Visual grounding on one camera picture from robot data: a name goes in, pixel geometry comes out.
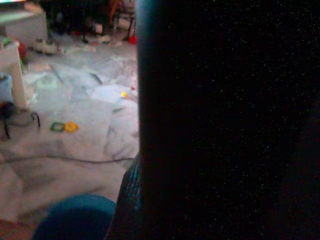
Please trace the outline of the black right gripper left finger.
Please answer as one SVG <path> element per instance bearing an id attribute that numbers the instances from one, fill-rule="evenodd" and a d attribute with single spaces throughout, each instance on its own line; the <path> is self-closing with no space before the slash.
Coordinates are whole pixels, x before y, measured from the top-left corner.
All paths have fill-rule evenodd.
<path id="1" fill-rule="evenodd" d="M 138 240 L 141 222 L 141 169 L 140 155 L 137 154 L 124 173 L 106 238 L 108 240 Z"/>

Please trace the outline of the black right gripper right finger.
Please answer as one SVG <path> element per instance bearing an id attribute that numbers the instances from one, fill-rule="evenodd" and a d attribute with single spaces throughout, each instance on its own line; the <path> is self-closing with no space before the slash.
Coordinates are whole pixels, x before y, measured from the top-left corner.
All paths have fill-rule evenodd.
<path id="1" fill-rule="evenodd" d="M 284 240 L 320 238 L 320 102 L 304 126 L 292 165 L 285 178 Z"/>

